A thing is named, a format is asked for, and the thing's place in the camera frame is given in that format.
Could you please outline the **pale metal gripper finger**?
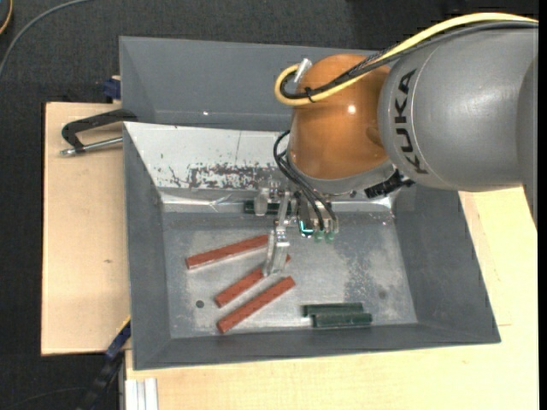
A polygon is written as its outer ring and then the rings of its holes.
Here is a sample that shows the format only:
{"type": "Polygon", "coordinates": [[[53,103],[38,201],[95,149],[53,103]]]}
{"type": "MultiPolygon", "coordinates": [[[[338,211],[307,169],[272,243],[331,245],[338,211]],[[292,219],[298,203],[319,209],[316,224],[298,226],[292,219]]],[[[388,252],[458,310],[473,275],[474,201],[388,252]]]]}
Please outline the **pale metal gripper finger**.
{"type": "Polygon", "coordinates": [[[267,257],[262,274],[269,276],[282,272],[288,257],[290,241],[284,227],[275,227],[268,235],[267,257]]]}
{"type": "Polygon", "coordinates": [[[267,214],[268,206],[273,202],[273,192],[270,187],[262,187],[254,198],[254,213],[262,217],[267,214]]]}

